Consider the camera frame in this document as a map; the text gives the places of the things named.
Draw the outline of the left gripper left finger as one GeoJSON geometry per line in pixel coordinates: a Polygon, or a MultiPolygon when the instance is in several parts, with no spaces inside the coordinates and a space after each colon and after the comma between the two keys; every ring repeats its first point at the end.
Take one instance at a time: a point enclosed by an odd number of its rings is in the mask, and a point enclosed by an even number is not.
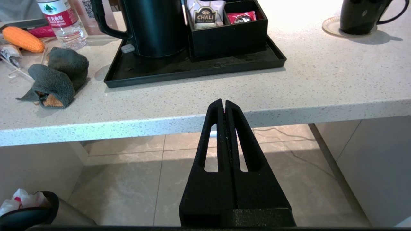
{"type": "Polygon", "coordinates": [[[222,100],[207,108],[193,165],[179,205],[182,226],[222,226],[222,215],[235,207],[232,170],[222,100]],[[217,172],[205,163],[211,128],[217,126],[217,172]]]}

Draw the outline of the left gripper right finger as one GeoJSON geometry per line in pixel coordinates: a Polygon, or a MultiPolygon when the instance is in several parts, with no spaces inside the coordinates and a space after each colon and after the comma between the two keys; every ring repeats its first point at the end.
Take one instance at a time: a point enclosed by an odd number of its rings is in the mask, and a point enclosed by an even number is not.
{"type": "Polygon", "coordinates": [[[225,224],[234,227],[295,227],[292,208],[244,113],[225,103],[234,209],[225,224]]]}

